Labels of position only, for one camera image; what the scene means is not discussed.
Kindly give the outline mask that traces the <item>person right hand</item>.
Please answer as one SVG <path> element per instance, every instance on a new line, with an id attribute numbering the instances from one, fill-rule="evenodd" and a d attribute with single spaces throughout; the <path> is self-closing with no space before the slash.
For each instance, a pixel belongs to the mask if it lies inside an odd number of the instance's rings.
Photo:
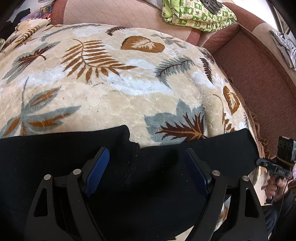
<path id="1" fill-rule="evenodd" d="M 276 179 L 274 176 L 272 176 L 267 181 L 267 186 L 265 188 L 265 194 L 267 199 L 272 199 L 274 197 L 275 201 L 280 200 L 287 192 L 288 188 L 287 185 L 287 179 Z"/>

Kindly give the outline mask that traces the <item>person right forearm sleeve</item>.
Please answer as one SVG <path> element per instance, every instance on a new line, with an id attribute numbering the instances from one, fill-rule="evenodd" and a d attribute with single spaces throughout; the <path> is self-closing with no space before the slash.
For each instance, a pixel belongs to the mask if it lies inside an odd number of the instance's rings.
<path id="1" fill-rule="evenodd" d="M 262 206 L 269 240 L 295 240 L 295 196 L 289 190 L 272 205 Z"/>

